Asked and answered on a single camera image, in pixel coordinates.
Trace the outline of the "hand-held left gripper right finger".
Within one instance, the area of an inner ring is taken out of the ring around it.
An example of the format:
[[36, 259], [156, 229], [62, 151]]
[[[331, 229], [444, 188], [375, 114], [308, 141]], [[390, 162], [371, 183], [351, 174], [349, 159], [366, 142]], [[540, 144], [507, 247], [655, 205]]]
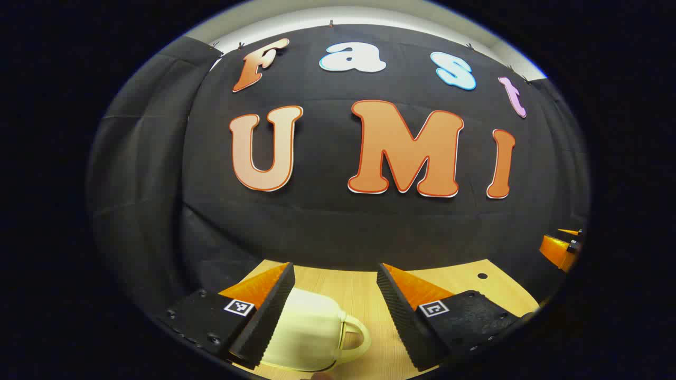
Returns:
[[419, 371], [463, 363], [533, 318], [532, 312], [517, 317], [476, 290], [452, 293], [386, 263], [377, 284]]

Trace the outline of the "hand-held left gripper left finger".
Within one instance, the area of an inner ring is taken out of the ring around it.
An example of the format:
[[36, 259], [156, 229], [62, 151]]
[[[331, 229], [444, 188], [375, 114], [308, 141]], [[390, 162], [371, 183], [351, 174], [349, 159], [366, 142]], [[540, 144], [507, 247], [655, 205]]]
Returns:
[[286, 262], [219, 292], [199, 289], [160, 312], [158, 320], [196, 349], [254, 369], [294, 285], [294, 265]]

